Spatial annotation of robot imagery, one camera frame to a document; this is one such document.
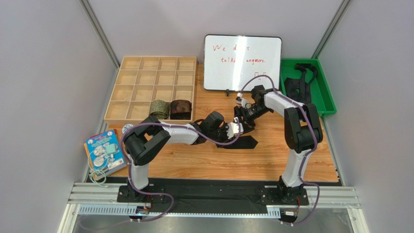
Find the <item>grey wall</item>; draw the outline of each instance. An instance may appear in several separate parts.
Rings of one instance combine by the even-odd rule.
[[[0,3],[0,228],[56,232],[114,75],[76,0]]]
[[[119,61],[198,56],[206,34],[280,36],[283,57],[311,57],[341,0],[90,0]]]
[[[353,1],[320,60],[340,169],[373,233],[414,229],[414,2]]]

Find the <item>wooden table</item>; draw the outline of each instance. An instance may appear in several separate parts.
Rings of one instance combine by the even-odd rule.
[[[204,119],[212,111],[217,111],[224,116],[226,122],[231,122],[236,92],[226,97],[224,91],[207,91],[203,88],[203,78],[203,64],[198,64],[194,98],[195,119]],[[256,129],[248,134],[259,142],[255,149],[218,149],[210,142],[197,146],[166,145],[150,163],[149,177],[278,180],[285,170],[289,153],[284,139],[283,117],[267,113],[255,122]],[[118,132],[121,132],[122,127],[123,125],[109,125],[110,129],[118,129]],[[111,174],[118,177],[127,175],[127,167]],[[323,142],[309,159],[305,180],[338,181],[325,135]]]

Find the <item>wooden compartment grid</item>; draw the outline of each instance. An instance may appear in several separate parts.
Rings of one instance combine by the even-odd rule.
[[[196,64],[196,57],[124,57],[106,109],[105,122],[139,124],[148,117],[154,100],[193,103]],[[193,109],[190,120],[162,121],[187,124],[194,121],[194,112]]]

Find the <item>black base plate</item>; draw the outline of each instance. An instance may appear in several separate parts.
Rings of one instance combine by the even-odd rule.
[[[144,192],[148,193],[164,193],[165,187],[164,186],[147,186],[142,189]],[[164,201],[164,196],[152,196],[151,197],[153,203],[162,203]],[[127,185],[120,186],[117,202],[125,203],[125,202],[147,202],[147,196],[144,194],[139,194],[132,190],[131,187]]]
[[[279,193],[279,188],[266,188],[264,186],[260,187],[261,203],[263,205],[297,205],[296,198],[293,198],[293,200],[289,203],[280,202],[278,199]],[[300,205],[309,205],[308,193],[306,192],[306,189],[302,189],[298,198],[300,200]]]

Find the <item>small round object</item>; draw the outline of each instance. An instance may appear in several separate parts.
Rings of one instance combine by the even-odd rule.
[[[133,127],[133,124],[126,124],[122,127],[122,134],[124,134],[128,129],[130,129],[131,127]]]
[[[94,166],[102,166],[102,165],[104,165],[104,162],[105,162],[105,159],[104,159],[104,157],[103,156],[99,156],[99,157],[96,157],[94,160],[93,160],[93,165]]]

